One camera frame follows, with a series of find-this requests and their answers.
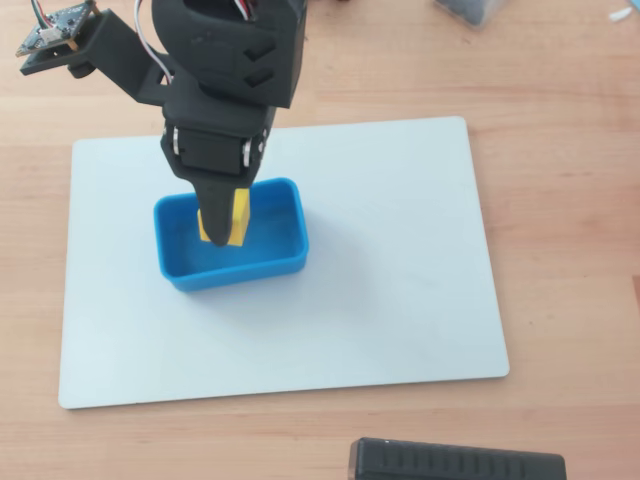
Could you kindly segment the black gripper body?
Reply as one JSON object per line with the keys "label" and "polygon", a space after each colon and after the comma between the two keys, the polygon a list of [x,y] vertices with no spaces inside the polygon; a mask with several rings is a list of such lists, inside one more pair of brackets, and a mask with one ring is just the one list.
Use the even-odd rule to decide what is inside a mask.
{"label": "black gripper body", "polygon": [[162,113],[161,148],[176,175],[255,175],[278,108],[291,106],[291,78],[273,69],[241,76],[236,94],[176,74]]}

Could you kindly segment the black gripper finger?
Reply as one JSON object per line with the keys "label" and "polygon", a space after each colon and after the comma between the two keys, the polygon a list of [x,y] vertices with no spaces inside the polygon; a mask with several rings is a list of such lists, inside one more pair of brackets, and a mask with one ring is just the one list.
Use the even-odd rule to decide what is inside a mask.
{"label": "black gripper finger", "polygon": [[164,127],[162,151],[174,175],[193,186],[204,232],[217,246],[231,243],[235,193],[253,184],[267,139],[266,125],[252,137]]}

